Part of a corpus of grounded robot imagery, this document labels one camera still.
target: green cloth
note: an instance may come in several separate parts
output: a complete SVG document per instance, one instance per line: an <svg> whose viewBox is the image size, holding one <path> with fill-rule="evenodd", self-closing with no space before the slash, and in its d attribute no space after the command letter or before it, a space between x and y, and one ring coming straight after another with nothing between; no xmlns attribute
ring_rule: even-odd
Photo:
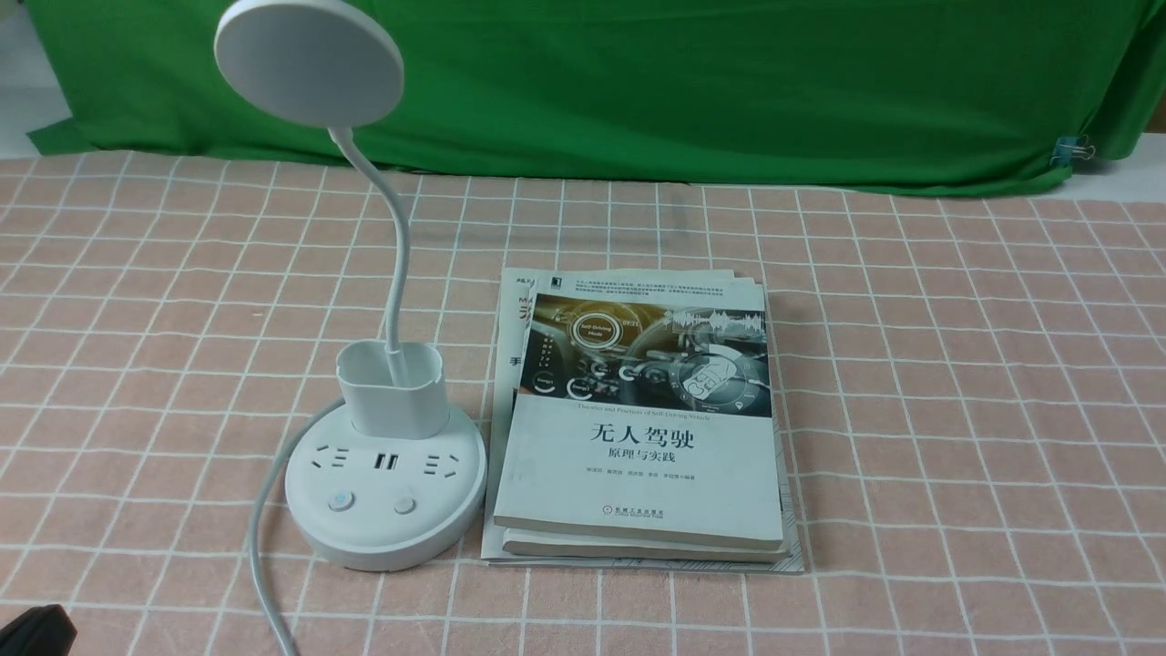
<svg viewBox="0 0 1166 656"><path fill-rule="evenodd" d="M1132 149L1166 0L357 0L405 99L374 162L450 174L1031 193L1059 137ZM73 118L44 153L336 162L219 76L227 0L28 3Z"/></svg>

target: desk lamp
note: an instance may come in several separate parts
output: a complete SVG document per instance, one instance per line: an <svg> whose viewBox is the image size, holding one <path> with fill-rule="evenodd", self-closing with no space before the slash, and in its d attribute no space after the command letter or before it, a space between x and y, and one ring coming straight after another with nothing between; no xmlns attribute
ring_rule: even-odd
<svg viewBox="0 0 1166 656"><path fill-rule="evenodd" d="M408 216L353 141L354 127L385 118L401 100L405 66L393 38L342 0L239 0L219 21L215 59L255 107L326 128L385 196L396 225L385 340L353 343L337 357L342 397L280 450L248 524L252 581L292 656L295 646L268 593L258 544L264 505L285 464L292 517L317 555L353 570L395 571L424 563L465 534L485 494L486 454L477 426L447 398L441 354L400 341Z"/></svg>

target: white cable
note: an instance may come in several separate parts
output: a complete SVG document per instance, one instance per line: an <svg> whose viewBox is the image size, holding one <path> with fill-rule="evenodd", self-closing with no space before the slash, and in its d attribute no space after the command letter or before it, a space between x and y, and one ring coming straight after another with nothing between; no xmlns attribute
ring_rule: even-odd
<svg viewBox="0 0 1166 656"><path fill-rule="evenodd" d="M332 136L332 141L340 148L340 153L349 160L349 163L365 174L373 186L385 196L385 202L388 203L388 207L393 212L393 223L396 225L396 263L393 266L393 283L388 288L388 304L385 305L381 324L385 331L385 357L388 359L388 373L393 378L395 387L407 388L410 383L405 366L405 354L401 353L400 316L405 277L409 273L409 216L402 210L401 198L388 184L388 179L377 170L377 167L372 165L372 162L352 141L352 129L329 127L328 134Z"/></svg>
<svg viewBox="0 0 1166 656"><path fill-rule="evenodd" d="M311 418L300 428L300 431L297 431L295 436L292 436L292 439L283 445L283 449L275 456L275 461L272 463L272 468L267 473L264 487L259 489L259 496L255 498L255 505L251 509L251 520L247 522L247 560L251 563L251 583L255 586L255 594L259 597L259 606L262 607L264 615L267 616L267 622L272 626L272 630L275 633L275 640L279 641L280 653L283 656L298 656L300 653L295 648L295 639L292 637L292 632L288 630L279 609L275 608L275 601L272 599L272 591L267 587L267 578L264 576L264 567L259 557L259 521L264 516L264 506L267 503L267 498L271 496L272 488L275 487L275 481L280 478L280 472L283 470L283 466L287 465L288 459L292 458L292 452L295 451L296 445L300 444L300 440L308 435L308 431L310 431L317 422L342 405L344 405L343 397L328 404L328 408L321 410L316 415L312 415Z"/></svg>

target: lamp head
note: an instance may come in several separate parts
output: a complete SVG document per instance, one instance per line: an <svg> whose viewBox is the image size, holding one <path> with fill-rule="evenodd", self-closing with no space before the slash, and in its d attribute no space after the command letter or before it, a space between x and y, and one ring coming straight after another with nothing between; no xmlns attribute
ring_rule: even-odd
<svg viewBox="0 0 1166 656"><path fill-rule="evenodd" d="M311 127L358 127L401 100L405 64L380 24L343 0L239 0L215 61L248 103Z"/></svg>

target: book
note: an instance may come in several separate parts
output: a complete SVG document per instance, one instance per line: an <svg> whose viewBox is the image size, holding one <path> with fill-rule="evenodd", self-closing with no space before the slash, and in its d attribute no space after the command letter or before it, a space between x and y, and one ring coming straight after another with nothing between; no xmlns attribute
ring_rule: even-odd
<svg viewBox="0 0 1166 656"><path fill-rule="evenodd" d="M681 542L606 538L506 529L503 549L519 556L574 556L580 558L670 558L681 560L735 560L738 563L774 563L788 556L782 546L775 550L733 549Z"/></svg>
<svg viewBox="0 0 1166 656"><path fill-rule="evenodd" d="M764 289L562 273L535 290L494 523L780 551Z"/></svg>
<svg viewBox="0 0 1166 656"><path fill-rule="evenodd" d="M658 270L658 269L617 269L617 270L593 270L597 276L634 276L640 280L717 280L733 281L735 274L728 269L712 270ZM526 556L507 551L507 531L521 534L513 529L499 527L493 521L494 502L501 480L501 471L506 458L506 446L510 437L511 415L513 402L521 378L521 365L525 354L526 326L531 317L531 301L533 296L532 285L542 278L555 276L556 271L534 268L513 268L503 270L500 292L498 297L498 327L496 332L496 358L493 366L494 394L491 407L490 424L490 458L486 487L485 516L482 528L480 558L491 566L497 567L586 567L586 569L613 569L613 570L660 570L660 571L688 571L688 572L732 572L732 573L766 573L766 574L796 574L805 571L803 555L798 537L796 519L793 512L793 495L789 481L786 475L785 459L781 456L782 442L778 440L778 470L780 479L780 493L782 499L782 521L785 524L785 556L775 563L743 562L743 559L731 560L693 560L689 555L684 558L673 558L680 556L670 553L665 546L663 550L651 552L646 549L633 550L632 552L620 551L620 546L627 541L618 538L602 538L612 544L616 549L607 553L596 553L586 557L575 556ZM749 278L736 278L744 283L752 283ZM531 532L538 536L555 536L555 534ZM581 536L561 536L567 541L583 542ZM637 541L637 545L651 545L652 541Z"/></svg>

